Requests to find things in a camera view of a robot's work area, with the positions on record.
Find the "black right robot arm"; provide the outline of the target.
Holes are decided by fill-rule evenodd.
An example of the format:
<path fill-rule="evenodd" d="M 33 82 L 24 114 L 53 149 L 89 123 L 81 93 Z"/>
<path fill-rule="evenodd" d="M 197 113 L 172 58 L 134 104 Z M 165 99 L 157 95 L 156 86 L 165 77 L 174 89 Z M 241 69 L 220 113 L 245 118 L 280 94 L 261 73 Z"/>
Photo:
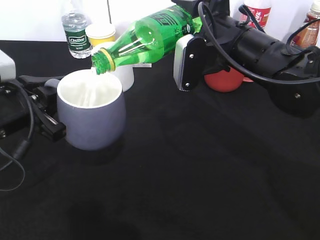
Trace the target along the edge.
<path fill-rule="evenodd" d="M 190 91 L 205 75 L 235 69 L 268 92 L 283 112 L 307 118 L 320 109 L 320 50 L 293 47 L 230 16 L 227 0 L 178 0 L 200 17 L 198 33 L 182 37 L 175 48 L 174 80 Z"/>

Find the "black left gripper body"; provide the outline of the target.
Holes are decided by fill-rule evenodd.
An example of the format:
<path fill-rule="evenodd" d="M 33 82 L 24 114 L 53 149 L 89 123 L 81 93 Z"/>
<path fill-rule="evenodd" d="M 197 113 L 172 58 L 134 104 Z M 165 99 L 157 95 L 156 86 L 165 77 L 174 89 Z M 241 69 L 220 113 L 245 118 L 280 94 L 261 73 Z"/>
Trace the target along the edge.
<path fill-rule="evenodd" d="M 0 83 L 0 136 L 7 137 L 30 126 L 30 111 L 20 86 L 28 96 L 44 85 L 23 85 L 17 79 Z"/>

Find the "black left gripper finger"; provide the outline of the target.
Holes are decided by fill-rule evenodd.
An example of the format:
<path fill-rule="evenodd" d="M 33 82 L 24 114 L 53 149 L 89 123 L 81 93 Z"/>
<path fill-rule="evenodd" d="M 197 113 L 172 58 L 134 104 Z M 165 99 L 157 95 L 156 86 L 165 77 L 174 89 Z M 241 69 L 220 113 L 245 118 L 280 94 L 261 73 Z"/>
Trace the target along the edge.
<path fill-rule="evenodd" d="M 30 76 L 30 75 L 21 75 L 17 77 L 17 80 L 23 85 L 44 85 L 46 81 L 50 79 L 61 80 L 64 77 L 62 76 Z"/>
<path fill-rule="evenodd" d="M 49 86 L 38 86 L 32 90 L 36 97 L 34 111 L 37 117 L 38 132 L 52 142 L 57 142 L 66 136 L 66 126 L 56 120 L 57 89 Z"/>

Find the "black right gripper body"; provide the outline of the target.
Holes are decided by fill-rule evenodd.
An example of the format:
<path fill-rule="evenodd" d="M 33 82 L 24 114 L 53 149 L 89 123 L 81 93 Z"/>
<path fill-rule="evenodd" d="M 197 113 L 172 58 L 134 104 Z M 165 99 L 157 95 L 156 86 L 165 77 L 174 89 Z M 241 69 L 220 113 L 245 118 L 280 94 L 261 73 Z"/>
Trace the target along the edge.
<path fill-rule="evenodd" d="M 245 72 L 245 67 L 233 55 L 236 41 L 247 30 L 247 25 L 230 17 L 228 0 L 174 0 L 193 18 L 199 18 L 199 30 L 195 36 L 206 41 L 203 75 L 229 71 L 232 67 Z"/>

